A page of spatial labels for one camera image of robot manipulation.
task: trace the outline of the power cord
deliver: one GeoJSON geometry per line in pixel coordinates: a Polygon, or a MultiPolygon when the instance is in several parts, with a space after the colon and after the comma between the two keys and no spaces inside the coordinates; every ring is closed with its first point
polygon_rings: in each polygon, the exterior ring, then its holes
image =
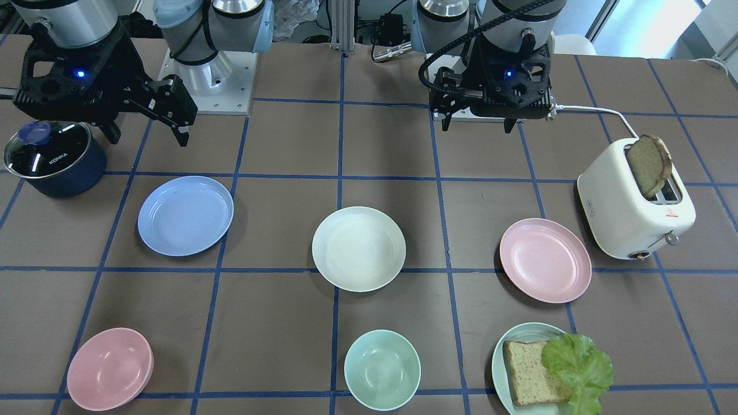
{"type": "Polygon", "coordinates": [[[728,68],[725,66],[723,62],[718,61],[717,59],[710,59],[710,58],[699,58],[699,59],[693,59],[694,62],[707,62],[710,64],[710,66],[715,67],[719,66],[723,69],[723,72],[725,72],[725,76],[730,76],[730,73],[728,73],[728,68]]]}
{"type": "MultiPolygon", "coordinates": [[[[392,12],[393,12],[393,11],[395,11],[395,9],[396,9],[397,7],[400,7],[400,4],[403,4],[403,3],[405,3],[406,1],[407,1],[407,0],[400,0],[400,2],[398,2],[397,4],[395,4],[394,6],[392,6],[392,8],[390,9],[390,11],[388,11],[388,12],[387,12],[387,13],[385,13],[385,14],[388,14],[388,15],[389,15],[389,14],[392,14],[392,12]]],[[[374,59],[374,47],[376,47],[376,42],[377,42],[377,38],[376,38],[376,36],[377,36],[377,32],[376,32],[376,29],[375,29],[375,30],[374,30],[374,34],[373,34],[373,35],[371,36],[371,38],[369,39],[369,40],[370,40],[370,42],[371,42],[371,50],[369,51],[369,56],[371,57],[371,60],[372,60],[372,62],[374,62],[375,64],[381,64],[382,62],[379,62],[379,61],[377,61],[376,59],[374,59]]]]}
{"type": "Polygon", "coordinates": [[[490,30],[493,27],[500,26],[501,24],[505,23],[506,21],[510,21],[517,16],[520,16],[522,14],[525,14],[533,9],[537,9],[538,7],[544,6],[548,3],[551,3],[554,0],[536,0],[532,1],[525,6],[518,7],[515,10],[512,10],[511,12],[507,12],[503,14],[502,16],[493,19],[491,21],[488,21],[487,23],[477,27],[476,29],[472,30],[471,32],[468,32],[465,35],[459,36],[455,40],[449,42],[446,46],[441,47],[439,50],[437,50],[435,53],[433,53],[428,59],[423,62],[422,65],[420,65],[420,69],[418,69],[418,78],[420,78],[420,81],[425,85],[428,89],[432,89],[433,91],[440,92],[443,94],[448,95],[454,95],[456,97],[461,97],[463,95],[463,92],[459,89],[455,88],[447,88],[442,86],[436,86],[433,85],[433,83],[430,82],[428,79],[426,72],[428,68],[438,60],[443,54],[450,51],[451,49],[454,49],[455,47],[463,44],[464,42],[473,39],[476,35],[479,35],[480,33],[484,33],[487,30],[490,30]]]}
{"type": "Polygon", "coordinates": [[[561,111],[563,109],[575,109],[578,111],[588,111],[588,112],[606,112],[608,114],[614,114],[620,117],[620,121],[625,124],[625,128],[628,129],[628,132],[632,134],[634,138],[638,138],[638,134],[635,132],[633,127],[630,126],[628,123],[628,120],[625,119],[625,116],[621,114],[620,112],[617,112],[614,109],[608,109],[608,108],[599,108],[596,106],[579,106],[579,105],[559,105],[555,104],[551,107],[551,112],[548,113],[548,118],[554,118],[556,116],[556,113],[558,111],[561,111]]]}

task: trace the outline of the pink bowl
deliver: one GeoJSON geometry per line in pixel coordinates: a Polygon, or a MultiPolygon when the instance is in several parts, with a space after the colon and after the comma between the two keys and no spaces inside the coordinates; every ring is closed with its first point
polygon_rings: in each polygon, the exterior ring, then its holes
{"type": "Polygon", "coordinates": [[[66,386],[80,407],[107,411],[141,393],[153,369],[154,354],[139,332],[109,329],[80,347],[69,366],[66,386]]]}

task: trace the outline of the lettuce leaf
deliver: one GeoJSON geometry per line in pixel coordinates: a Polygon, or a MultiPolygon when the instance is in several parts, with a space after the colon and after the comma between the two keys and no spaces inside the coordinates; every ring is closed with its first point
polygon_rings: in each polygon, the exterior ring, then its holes
{"type": "Polygon", "coordinates": [[[543,348],[543,365],[573,391],[571,415],[596,415],[602,411],[599,396],[613,384],[613,363],[583,335],[558,335],[543,348]]]}

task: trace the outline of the cooking pot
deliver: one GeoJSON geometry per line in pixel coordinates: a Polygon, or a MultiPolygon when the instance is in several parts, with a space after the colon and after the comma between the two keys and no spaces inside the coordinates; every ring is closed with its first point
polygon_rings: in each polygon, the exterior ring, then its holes
{"type": "Polygon", "coordinates": [[[87,125],[36,121],[21,127],[5,146],[5,168],[51,197],[69,197],[91,188],[107,159],[87,125]]]}

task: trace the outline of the white cable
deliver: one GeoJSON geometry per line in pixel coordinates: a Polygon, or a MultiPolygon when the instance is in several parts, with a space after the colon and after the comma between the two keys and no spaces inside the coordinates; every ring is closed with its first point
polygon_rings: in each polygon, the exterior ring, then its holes
{"type": "Polygon", "coordinates": [[[710,64],[715,64],[715,65],[719,66],[720,68],[723,68],[723,72],[725,72],[725,76],[730,76],[728,74],[728,68],[725,66],[725,64],[723,62],[718,61],[717,59],[699,58],[699,59],[693,59],[693,61],[695,61],[695,62],[709,62],[710,64]]]}
{"type": "Polygon", "coordinates": [[[607,109],[607,108],[598,108],[595,106],[579,106],[579,105],[559,105],[556,104],[551,108],[551,113],[549,113],[549,117],[553,118],[556,116],[556,112],[560,111],[562,109],[577,109],[579,111],[590,111],[590,112],[606,112],[608,114],[615,114],[618,117],[620,117],[620,120],[625,124],[625,128],[628,128],[628,131],[632,134],[633,138],[638,138],[638,134],[635,132],[633,127],[630,126],[628,123],[628,120],[625,119],[623,114],[617,112],[614,109],[607,109]]]}

